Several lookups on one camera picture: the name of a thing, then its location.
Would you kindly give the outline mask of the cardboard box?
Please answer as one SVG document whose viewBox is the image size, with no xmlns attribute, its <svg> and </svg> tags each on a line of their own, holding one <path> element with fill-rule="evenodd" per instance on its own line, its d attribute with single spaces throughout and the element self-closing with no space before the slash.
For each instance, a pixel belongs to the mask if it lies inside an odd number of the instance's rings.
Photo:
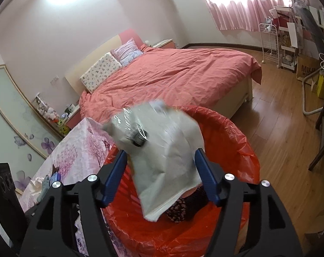
<svg viewBox="0 0 324 257">
<path fill-rule="evenodd" d="M 320 67 L 320 61 L 307 55 L 298 55 L 296 78 L 302 81 L 306 76 L 312 74 Z"/>
</svg>

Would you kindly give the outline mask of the blue tissue pack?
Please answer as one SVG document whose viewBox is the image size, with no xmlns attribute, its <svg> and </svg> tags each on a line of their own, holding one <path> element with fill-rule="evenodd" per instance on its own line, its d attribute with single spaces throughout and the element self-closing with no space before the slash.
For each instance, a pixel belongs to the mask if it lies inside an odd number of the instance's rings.
<svg viewBox="0 0 324 257">
<path fill-rule="evenodd" d="M 58 172 L 55 172 L 54 174 L 52 174 L 52 176 L 50 177 L 50 186 L 54 183 L 54 182 L 60 182 L 61 181 L 61 175 Z"/>
</svg>

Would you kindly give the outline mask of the striped pink pillow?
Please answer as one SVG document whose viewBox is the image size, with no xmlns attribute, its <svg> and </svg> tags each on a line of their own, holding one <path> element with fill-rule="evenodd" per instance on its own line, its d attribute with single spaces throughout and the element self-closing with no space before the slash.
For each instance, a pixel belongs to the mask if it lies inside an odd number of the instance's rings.
<svg viewBox="0 0 324 257">
<path fill-rule="evenodd" d="M 137 47 L 133 38 L 117 49 L 112 49 L 110 52 L 122 66 L 127 66 L 131 61 L 143 55 L 143 52 Z"/>
</svg>

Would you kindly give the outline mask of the black white patterned cloth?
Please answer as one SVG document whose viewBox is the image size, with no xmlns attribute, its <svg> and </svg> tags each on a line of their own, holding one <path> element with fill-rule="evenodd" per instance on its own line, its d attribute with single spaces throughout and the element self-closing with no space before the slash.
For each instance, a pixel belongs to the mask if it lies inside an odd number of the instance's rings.
<svg viewBox="0 0 324 257">
<path fill-rule="evenodd" d="M 201 204 L 194 198 L 179 198 L 166 211 L 166 216 L 175 223 L 191 220 L 202 208 Z"/>
</svg>

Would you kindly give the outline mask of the red lined laundry basket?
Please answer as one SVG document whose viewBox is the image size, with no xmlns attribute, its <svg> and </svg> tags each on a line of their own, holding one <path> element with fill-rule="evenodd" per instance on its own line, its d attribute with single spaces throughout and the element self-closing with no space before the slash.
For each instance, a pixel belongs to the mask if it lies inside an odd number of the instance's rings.
<svg viewBox="0 0 324 257">
<path fill-rule="evenodd" d="M 246 136 L 230 119 L 205 107 L 182 106 L 195 119 L 204 138 L 207 158 L 248 183 L 260 181 L 260 163 Z M 103 215 L 119 242 L 133 256 L 203 256 L 220 208 L 209 202 L 193 219 L 174 223 L 165 215 L 157 222 L 143 218 L 131 171 L 126 169 L 114 201 Z"/>
</svg>

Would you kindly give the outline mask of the grey green sock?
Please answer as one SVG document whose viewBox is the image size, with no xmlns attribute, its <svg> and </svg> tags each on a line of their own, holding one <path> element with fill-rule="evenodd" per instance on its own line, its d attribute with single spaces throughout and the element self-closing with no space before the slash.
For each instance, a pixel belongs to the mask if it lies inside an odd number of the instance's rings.
<svg viewBox="0 0 324 257">
<path fill-rule="evenodd" d="M 46 175 L 42 182 L 42 190 L 36 199 L 38 203 L 40 203 L 43 200 L 49 188 L 50 188 L 50 177 Z"/>
</svg>

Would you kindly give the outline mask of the salmon pink bed duvet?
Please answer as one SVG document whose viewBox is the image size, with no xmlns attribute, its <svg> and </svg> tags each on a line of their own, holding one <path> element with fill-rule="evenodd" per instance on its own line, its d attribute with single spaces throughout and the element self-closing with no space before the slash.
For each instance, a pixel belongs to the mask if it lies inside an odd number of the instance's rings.
<svg viewBox="0 0 324 257">
<path fill-rule="evenodd" d="M 103 123 L 125 107 L 151 100 L 169 106 L 201 106 L 227 118 L 252 99 L 262 67 L 249 54 L 215 49 L 157 49 L 110 75 L 92 93 L 83 92 L 81 117 Z"/>
</svg>

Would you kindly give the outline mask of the sliding glass wardrobe doors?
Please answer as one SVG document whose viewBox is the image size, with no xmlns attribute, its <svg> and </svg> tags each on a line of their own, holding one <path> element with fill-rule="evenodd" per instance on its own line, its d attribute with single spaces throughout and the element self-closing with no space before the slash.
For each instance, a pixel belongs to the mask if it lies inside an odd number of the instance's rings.
<svg viewBox="0 0 324 257">
<path fill-rule="evenodd" d="M 24 191 L 62 137 L 41 117 L 0 66 L 0 163 L 8 163 Z"/>
</svg>

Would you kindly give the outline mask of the right nightstand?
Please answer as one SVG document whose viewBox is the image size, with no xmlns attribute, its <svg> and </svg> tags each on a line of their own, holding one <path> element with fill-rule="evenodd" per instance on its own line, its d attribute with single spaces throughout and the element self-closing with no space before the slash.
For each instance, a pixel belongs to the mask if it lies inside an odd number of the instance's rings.
<svg viewBox="0 0 324 257">
<path fill-rule="evenodd" d="M 161 49 L 176 49 L 173 39 L 164 39 L 158 43 L 155 43 L 152 47 Z"/>
</svg>

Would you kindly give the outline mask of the white plastic mailer bag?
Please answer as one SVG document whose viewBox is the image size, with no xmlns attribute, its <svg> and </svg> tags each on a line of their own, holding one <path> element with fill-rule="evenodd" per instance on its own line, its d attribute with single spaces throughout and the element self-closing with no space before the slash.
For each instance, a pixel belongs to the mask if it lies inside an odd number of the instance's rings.
<svg viewBox="0 0 324 257">
<path fill-rule="evenodd" d="M 204 139 L 198 123 L 184 111 L 153 100 L 122 109 L 103 130 L 130 157 L 145 220 L 157 221 L 201 184 L 194 157 L 204 148 Z"/>
</svg>

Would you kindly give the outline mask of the beige pink headboard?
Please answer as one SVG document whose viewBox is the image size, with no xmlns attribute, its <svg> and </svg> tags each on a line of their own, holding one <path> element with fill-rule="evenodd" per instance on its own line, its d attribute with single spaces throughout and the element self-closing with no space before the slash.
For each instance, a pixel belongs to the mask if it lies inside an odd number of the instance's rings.
<svg viewBox="0 0 324 257">
<path fill-rule="evenodd" d="M 127 29 L 113 38 L 109 39 L 107 42 L 100 45 L 94 51 L 89 53 L 82 61 L 76 64 L 68 73 L 66 73 L 65 78 L 72 87 L 72 89 L 80 96 L 82 92 L 86 89 L 82 84 L 80 77 L 88 71 L 88 69 L 94 65 L 102 56 L 112 49 L 117 49 L 121 45 L 125 44 L 131 38 L 134 39 L 137 47 L 141 47 L 144 42 L 141 40 L 139 35 L 135 33 L 133 29 Z"/>
</svg>

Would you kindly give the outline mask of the floral white pillow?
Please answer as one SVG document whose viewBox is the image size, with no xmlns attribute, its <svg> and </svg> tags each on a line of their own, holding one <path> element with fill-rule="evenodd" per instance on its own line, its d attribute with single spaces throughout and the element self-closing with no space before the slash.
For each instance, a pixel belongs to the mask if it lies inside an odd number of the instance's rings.
<svg viewBox="0 0 324 257">
<path fill-rule="evenodd" d="M 102 82 L 121 68 L 121 63 L 107 52 L 80 77 L 80 81 L 89 93 L 93 93 Z"/>
</svg>

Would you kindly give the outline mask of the cluttered desk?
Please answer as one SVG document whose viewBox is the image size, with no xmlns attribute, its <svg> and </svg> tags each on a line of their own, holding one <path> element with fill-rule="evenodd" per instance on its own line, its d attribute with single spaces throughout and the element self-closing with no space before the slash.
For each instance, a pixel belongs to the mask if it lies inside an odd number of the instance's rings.
<svg viewBox="0 0 324 257">
<path fill-rule="evenodd" d="M 304 0 L 291 0 L 291 6 L 275 6 L 269 10 L 274 19 L 278 20 L 278 28 L 289 34 L 293 50 L 303 50 L 304 39 L 310 36 L 319 54 L 324 54 L 324 33 L 316 20 L 318 10 L 307 6 Z"/>
</svg>

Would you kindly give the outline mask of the pink left nightstand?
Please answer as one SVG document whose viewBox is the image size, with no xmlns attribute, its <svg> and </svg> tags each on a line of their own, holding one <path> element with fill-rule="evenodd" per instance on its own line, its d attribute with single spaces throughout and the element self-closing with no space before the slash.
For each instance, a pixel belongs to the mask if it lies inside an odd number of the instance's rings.
<svg viewBox="0 0 324 257">
<path fill-rule="evenodd" d="M 67 119 L 65 120 L 65 124 L 70 128 L 73 129 L 78 123 L 81 121 L 81 112 L 80 106 L 75 106 L 75 109 L 68 115 Z"/>
</svg>

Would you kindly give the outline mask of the white rolling cart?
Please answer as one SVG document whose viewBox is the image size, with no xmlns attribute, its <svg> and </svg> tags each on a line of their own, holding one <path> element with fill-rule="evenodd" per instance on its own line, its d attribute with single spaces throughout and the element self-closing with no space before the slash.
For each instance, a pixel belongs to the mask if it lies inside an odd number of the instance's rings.
<svg viewBox="0 0 324 257">
<path fill-rule="evenodd" d="M 296 71 L 298 60 L 298 49 L 291 45 L 291 38 L 288 28 L 279 27 L 280 63 L 281 68 Z"/>
</svg>

